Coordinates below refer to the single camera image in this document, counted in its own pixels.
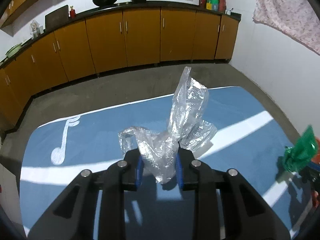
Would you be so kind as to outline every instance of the kitchen counter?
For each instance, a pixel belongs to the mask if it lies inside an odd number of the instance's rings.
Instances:
[[[6,61],[2,61],[3,63],[0,66],[0,69],[6,67],[10,62],[15,60],[16,57],[18,57],[22,52],[24,52],[26,49],[28,49],[30,46],[32,46],[32,44],[34,42],[36,42],[37,40],[41,39],[42,37],[46,36],[47,34],[53,32],[61,27],[64,27],[68,24],[71,24],[71,23],[79,21],[79,20],[83,20],[85,18],[94,16],[97,14],[106,13],[109,11],[125,10],[125,9],[131,9],[131,8],[155,8],[155,7],[181,8],[181,9],[203,11],[203,12],[215,14],[215,15],[226,15],[225,13],[207,10],[207,9],[201,8],[198,5],[194,5],[194,4],[181,3],[181,2],[170,2],[170,1],[146,1],[145,3],[124,2],[124,3],[116,3],[116,4],[113,4],[110,6],[106,6],[106,7],[97,7],[97,8],[93,8],[91,10],[87,10],[87,11],[78,13],[74,19],[69,18],[69,21],[66,24],[58,25],[54,29],[52,29],[48,32],[46,32],[44,30],[44,33],[42,35],[40,35],[39,37],[37,37],[35,39],[29,39],[16,54],[14,54],[12,57],[7,59]],[[233,18],[239,22],[241,20],[241,14],[238,14],[238,13],[231,13],[231,15],[226,15],[226,16]]]

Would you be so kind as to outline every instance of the transparent plastic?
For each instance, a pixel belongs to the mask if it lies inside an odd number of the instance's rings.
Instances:
[[[180,146],[195,151],[210,141],[217,128],[204,120],[208,89],[191,78],[191,68],[185,67],[172,98],[167,130],[155,133],[144,127],[129,127],[119,133],[122,153],[139,148],[145,168],[161,184],[175,175],[175,158]]]

